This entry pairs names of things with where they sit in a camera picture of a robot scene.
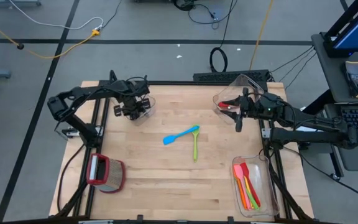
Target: black desk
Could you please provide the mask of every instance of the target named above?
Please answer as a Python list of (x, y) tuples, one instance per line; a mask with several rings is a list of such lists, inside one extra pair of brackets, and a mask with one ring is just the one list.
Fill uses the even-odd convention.
[[(316, 34), (311, 36), (314, 49), (317, 52), (321, 67), (327, 79), (329, 89), (325, 91), (314, 102), (307, 106), (303, 111), (309, 114), (318, 114), (324, 110), (329, 118), (340, 115), (338, 111), (338, 104), (357, 103), (358, 99), (352, 98), (349, 94), (349, 88), (344, 75), (340, 70), (340, 66), (346, 60), (358, 60), (358, 52), (351, 55), (349, 58), (329, 58), (324, 47), (323, 38)], [(342, 158), (345, 169), (350, 171), (358, 171), (358, 147), (353, 150), (338, 149)], [(339, 165), (339, 156), (332, 148), (330, 152), (331, 160), (333, 162), (335, 173), (338, 177), (343, 176), (343, 172)]]

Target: gray floor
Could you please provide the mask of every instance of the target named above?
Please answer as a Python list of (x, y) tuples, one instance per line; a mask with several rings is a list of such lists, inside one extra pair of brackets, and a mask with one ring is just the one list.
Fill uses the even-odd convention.
[[(64, 24), (73, 1), (42, 1), (42, 7), (26, 7), (24, 10), (42, 22)], [(117, 3), (80, 0), (73, 26), (93, 16), (107, 19)], [(217, 15), (222, 15), (229, 1), (210, 0), (205, 4), (210, 5)], [(240, 0), (233, 10), (227, 39), (255, 40), (268, 4), (268, 0)], [(316, 16), (316, 11), (323, 16)], [(276, 1), (262, 39), (310, 40), (311, 34), (327, 30), (342, 12), (339, 0)], [(194, 17), (209, 19), (202, 9), (194, 11)], [(93, 22), (82, 30), (70, 31), (68, 38), (84, 39), (96, 25), (97, 22)], [(34, 24), (15, 9), (8, 8), (0, 8), (0, 28), (14, 38), (59, 39), (62, 35), (60, 28)], [(97, 39), (220, 39), (223, 32), (224, 24), (218, 30), (212, 30), (209, 25), (194, 24), (186, 12), (165, 2), (144, 0), (136, 4), (123, 0), (117, 17)], [(57, 44), (26, 44), (26, 47), (44, 55), (53, 55)], [(64, 49), (69, 47), (70, 44), (64, 45)], [(191, 80), (193, 73), (209, 72), (208, 56), (213, 47), (215, 45), (206, 44), (85, 44), (60, 59), (48, 96), (69, 90), (83, 80), (106, 79), (110, 69), (119, 78), (148, 75), (150, 80)], [(274, 69), (307, 48), (261, 45), (253, 69)], [(253, 45), (224, 45), (223, 49), (229, 57), (228, 70), (249, 68)], [(50, 64), (51, 60), (35, 58), (17, 50), (14, 45), (0, 44), (0, 68), (12, 71), (11, 79), (0, 79), (0, 202)], [(219, 57), (216, 57), (216, 64), (217, 69), (223, 67)], [(276, 80), (290, 68), (274, 73)], [(283, 82), (288, 84), (299, 69), (296, 68)], [(302, 107), (327, 88), (315, 57), (288, 88), (287, 95), (291, 104)], [(65, 148), (65, 141), (53, 132), (54, 126), (55, 121), (44, 106), (5, 221), (48, 215)], [(314, 154), (313, 151), (305, 155), (326, 172), (333, 171), (328, 155)], [(358, 195), (307, 165), (304, 170), (316, 218), (327, 222), (358, 223)], [(345, 172), (342, 180), (358, 189), (358, 172)]]

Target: white cable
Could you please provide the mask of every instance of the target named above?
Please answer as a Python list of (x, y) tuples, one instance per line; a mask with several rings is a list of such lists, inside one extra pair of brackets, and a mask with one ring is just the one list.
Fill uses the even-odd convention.
[(9, 1), (12, 3), (12, 5), (13, 5), (17, 10), (19, 10), (21, 13), (23, 13), (23, 15), (25, 15), (25, 16), (26, 16), (27, 18), (29, 18), (31, 21), (35, 22), (36, 24), (40, 24), (40, 25), (44, 25), (44, 26), (62, 27), (62, 28), (71, 29), (71, 30), (78, 30), (78, 29), (81, 29), (82, 27), (86, 26), (86, 25), (87, 25), (88, 23), (90, 23), (92, 20), (94, 20), (94, 19), (100, 19), (102, 23), (100, 23), (100, 25), (95, 28), (96, 30), (100, 30), (100, 29), (102, 28), (102, 26), (103, 26), (103, 23), (104, 23), (104, 21), (103, 21), (102, 18), (100, 18), (100, 17), (94, 17), (94, 18), (88, 20), (87, 22), (85, 22), (82, 26), (77, 27), (77, 28), (66, 27), (66, 26), (63, 26), (63, 25), (46, 24), (46, 23), (43, 23), (43, 22), (35, 21), (33, 18), (31, 18), (29, 15), (27, 15), (25, 12), (23, 12), (22, 9), (20, 9), (19, 7), (17, 7), (17, 6), (13, 3), (12, 0), (9, 0)]

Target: metal bracket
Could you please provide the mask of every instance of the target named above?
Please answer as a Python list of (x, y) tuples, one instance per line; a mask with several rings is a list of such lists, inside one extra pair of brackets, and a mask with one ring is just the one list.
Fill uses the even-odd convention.
[(262, 128), (261, 129), (262, 131), (262, 137), (263, 138), (270, 138), (270, 130), (271, 130), (271, 128)]
[(142, 223), (143, 223), (143, 215), (137, 215), (136, 224), (142, 224)]
[(234, 218), (233, 217), (227, 217), (227, 224), (234, 224)]
[[(96, 131), (99, 133), (99, 136), (103, 135), (103, 128), (100, 126), (95, 127)], [(80, 136), (80, 132), (75, 129), (75, 128), (66, 128), (62, 130), (62, 133), (68, 137), (68, 138), (72, 138), (72, 137), (76, 137), (76, 136)]]

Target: table leg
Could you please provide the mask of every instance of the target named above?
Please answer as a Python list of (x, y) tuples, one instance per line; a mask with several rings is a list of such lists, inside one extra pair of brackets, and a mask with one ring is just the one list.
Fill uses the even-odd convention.
[(323, 94), (321, 94), (317, 99), (315, 99), (309, 106), (307, 106), (302, 112), (307, 114), (316, 115), (323, 110), (324, 105), (335, 103), (331, 90), (328, 89)]

